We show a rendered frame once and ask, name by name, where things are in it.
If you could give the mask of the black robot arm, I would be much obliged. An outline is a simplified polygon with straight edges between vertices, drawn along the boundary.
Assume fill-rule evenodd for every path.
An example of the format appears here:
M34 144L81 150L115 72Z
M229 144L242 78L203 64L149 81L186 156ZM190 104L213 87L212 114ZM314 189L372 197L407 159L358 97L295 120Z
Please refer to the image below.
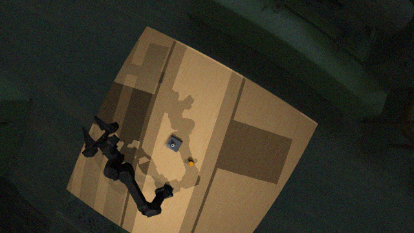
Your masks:
M101 147L108 155L110 155L113 152L113 148L117 149L118 146L116 144L119 141L120 139L116 135L113 135L105 144L101 145ZM114 153L114 155L108 157L103 174L114 181L119 179L120 182L126 185L137 205L138 211L140 211L143 215L147 217L159 215L162 211L160 206L163 200L173 197L174 188L170 185L164 184L164 187L155 189L156 196L154 200L149 203L146 201L143 193L135 181L133 166L128 162L123 163L124 157L124 154L121 154L118 150Z

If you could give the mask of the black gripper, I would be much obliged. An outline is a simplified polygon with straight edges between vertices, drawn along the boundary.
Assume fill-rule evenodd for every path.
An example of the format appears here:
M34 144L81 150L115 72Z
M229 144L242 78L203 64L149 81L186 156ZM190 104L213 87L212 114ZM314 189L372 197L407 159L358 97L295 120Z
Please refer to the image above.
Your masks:
M97 151L98 148L102 151L102 155L105 155L107 158L114 155L116 153L117 149L113 148L112 154L108 155L104 149L101 147L101 145L105 144L110 137L108 137L109 134L113 134L119 129L119 125L117 122L106 124L102 120L100 120L97 116L94 116L95 121L99 125L99 128L101 131L105 130L105 133L97 140L93 140L87 130L82 127L83 130L83 136L85 139L85 150L82 152L85 157L93 157Z

